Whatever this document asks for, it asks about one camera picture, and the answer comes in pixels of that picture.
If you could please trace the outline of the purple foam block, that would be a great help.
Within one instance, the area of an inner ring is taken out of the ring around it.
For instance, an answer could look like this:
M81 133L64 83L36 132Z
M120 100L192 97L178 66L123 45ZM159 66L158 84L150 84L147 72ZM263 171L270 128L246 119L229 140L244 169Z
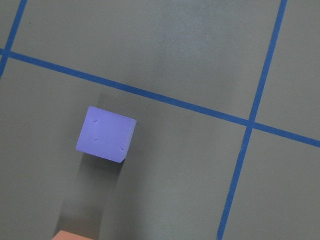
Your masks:
M116 163L123 162L137 121L89 106L75 149Z

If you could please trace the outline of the orange foam block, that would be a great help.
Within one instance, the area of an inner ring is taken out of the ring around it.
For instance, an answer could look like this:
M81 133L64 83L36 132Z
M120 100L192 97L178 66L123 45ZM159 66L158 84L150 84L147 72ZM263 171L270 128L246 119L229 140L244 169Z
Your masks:
M91 238L74 234L68 231L60 230L52 240L92 240Z

